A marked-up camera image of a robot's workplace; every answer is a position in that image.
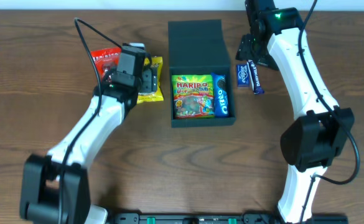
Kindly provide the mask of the red Haribo candy bag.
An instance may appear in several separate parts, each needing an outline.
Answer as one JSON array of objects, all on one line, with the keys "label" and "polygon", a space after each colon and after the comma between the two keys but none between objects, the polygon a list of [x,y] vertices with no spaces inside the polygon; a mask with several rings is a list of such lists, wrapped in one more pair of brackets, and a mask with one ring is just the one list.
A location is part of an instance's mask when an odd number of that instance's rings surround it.
[{"label": "red Haribo candy bag", "polygon": [[108,70],[118,65],[120,53],[121,48],[119,47],[91,51],[95,67],[100,74],[100,80],[103,80]]}]

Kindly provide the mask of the yellow snack bag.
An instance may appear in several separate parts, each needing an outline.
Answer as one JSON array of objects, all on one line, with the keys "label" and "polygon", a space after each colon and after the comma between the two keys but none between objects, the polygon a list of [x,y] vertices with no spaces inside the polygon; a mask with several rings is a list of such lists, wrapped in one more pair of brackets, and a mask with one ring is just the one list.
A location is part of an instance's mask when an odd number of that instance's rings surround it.
[{"label": "yellow snack bag", "polygon": [[164,100],[160,83],[162,66],[163,58],[161,56],[151,58],[151,69],[143,73],[144,82],[139,92],[138,104]]}]

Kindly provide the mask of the blue Oreo cookie pack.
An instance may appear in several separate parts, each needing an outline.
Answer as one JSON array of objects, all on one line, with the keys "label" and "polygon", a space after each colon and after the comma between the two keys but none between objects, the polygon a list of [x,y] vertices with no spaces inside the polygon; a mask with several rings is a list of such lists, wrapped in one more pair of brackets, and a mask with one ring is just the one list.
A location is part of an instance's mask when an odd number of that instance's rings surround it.
[{"label": "blue Oreo cookie pack", "polygon": [[228,117],[228,95],[224,75],[211,73],[213,78],[214,113],[216,118]]}]

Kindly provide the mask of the green Haribo sour worms bag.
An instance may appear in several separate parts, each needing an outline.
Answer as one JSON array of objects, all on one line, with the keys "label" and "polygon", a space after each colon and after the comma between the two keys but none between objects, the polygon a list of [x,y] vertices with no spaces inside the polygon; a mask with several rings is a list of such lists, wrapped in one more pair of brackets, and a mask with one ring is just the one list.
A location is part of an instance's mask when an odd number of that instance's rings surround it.
[{"label": "green Haribo sour worms bag", "polygon": [[175,119],[214,118],[214,92],[211,75],[173,75]]}]

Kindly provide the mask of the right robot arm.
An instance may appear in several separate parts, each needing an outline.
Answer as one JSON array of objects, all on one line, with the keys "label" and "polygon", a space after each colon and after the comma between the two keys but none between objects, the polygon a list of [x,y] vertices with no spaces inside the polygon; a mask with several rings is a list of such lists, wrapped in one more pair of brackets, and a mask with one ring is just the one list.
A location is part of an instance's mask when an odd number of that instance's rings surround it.
[{"label": "right robot arm", "polygon": [[345,215],[315,215],[312,203],[325,172],[347,141],[353,141],[354,115],[341,108],[327,89],[311,55],[307,19],[297,9],[279,9],[273,0],[246,0],[250,32],[236,59],[245,61],[254,93],[262,93],[257,67],[281,73],[294,121],[281,135],[288,164],[286,182],[271,223],[346,223]]}]

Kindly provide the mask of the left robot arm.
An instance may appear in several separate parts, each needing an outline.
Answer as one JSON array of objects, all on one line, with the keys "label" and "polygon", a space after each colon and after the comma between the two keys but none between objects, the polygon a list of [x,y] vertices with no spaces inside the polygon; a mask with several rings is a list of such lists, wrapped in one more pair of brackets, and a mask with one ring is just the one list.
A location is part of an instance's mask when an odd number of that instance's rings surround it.
[{"label": "left robot arm", "polygon": [[138,100],[151,74],[149,54],[124,45],[118,64],[95,87],[85,114],[46,156],[30,155],[22,175],[20,217],[32,223],[108,223],[107,209],[93,205],[88,170],[110,134]]}]

